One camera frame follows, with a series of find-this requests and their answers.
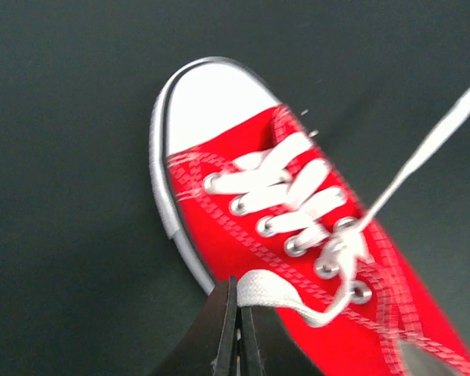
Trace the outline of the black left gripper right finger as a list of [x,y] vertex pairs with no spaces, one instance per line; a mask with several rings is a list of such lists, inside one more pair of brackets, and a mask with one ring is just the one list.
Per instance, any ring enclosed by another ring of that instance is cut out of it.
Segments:
[[321,370],[291,338],[274,308],[244,307],[239,314],[242,375],[321,374]]

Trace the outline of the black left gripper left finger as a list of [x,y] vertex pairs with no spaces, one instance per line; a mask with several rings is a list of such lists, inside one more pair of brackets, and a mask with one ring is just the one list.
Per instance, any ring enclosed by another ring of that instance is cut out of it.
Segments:
[[186,335],[152,375],[237,373],[237,278],[218,283]]

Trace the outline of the red canvas sneaker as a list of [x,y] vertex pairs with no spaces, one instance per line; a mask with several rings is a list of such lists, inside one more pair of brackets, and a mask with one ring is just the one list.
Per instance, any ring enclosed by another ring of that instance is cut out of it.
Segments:
[[[239,157],[271,150],[295,132],[308,135],[313,145],[286,165],[291,177],[323,158],[331,172],[320,188],[339,186],[347,194],[346,203],[318,223],[332,232],[339,219],[360,219],[369,208],[290,108],[238,62],[220,56],[194,60],[158,95],[149,138],[154,199],[167,235],[206,292],[221,280],[239,282],[263,269],[290,283],[317,312],[334,300],[340,277],[325,280],[313,268],[322,245],[294,258],[284,252],[291,233],[256,232],[260,218],[288,213],[286,205],[233,215],[232,194],[203,187],[207,175],[240,172]],[[327,375],[470,375],[469,351],[375,217],[363,235],[372,259],[358,261],[356,279],[372,291],[369,302],[350,303],[322,327],[309,326],[293,309],[271,307],[297,346]]]

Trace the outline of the white shoelace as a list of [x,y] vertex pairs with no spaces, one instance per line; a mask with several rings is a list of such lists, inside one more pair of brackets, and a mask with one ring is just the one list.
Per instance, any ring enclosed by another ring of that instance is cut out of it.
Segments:
[[332,232],[327,232],[319,219],[344,205],[347,194],[339,186],[321,189],[331,166],[316,158],[291,177],[286,165],[311,149],[310,137],[295,132],[273,149],[246,154],[237,159],[240,172],[212,173],[203,180],[207,193],[232,194],[229,210],[244,216],[278,204],[289,208],[288,213],[267,215],[255,229],[261,237],[291,233],[284,242],[284,252],[290,257],[304,255],[309,248],[322,245],[321,255],[314,262],[316,275],[329,280],[340,277],[341,285],[334,300],[323,312],[309,308],[297,290],[286,280],[270,271],[257,269],[245,273],[237,284],[237,304],[293,309],[311,327],[329,324],[350,303],[369,302],[372,291],[356,279],[357,263],[371,261],[363,230],[409,175],[417,171],[469,118],[470,88],[457,100],[433,127],[418,148],[397,172],[394,179],[360,219],[339,219]]

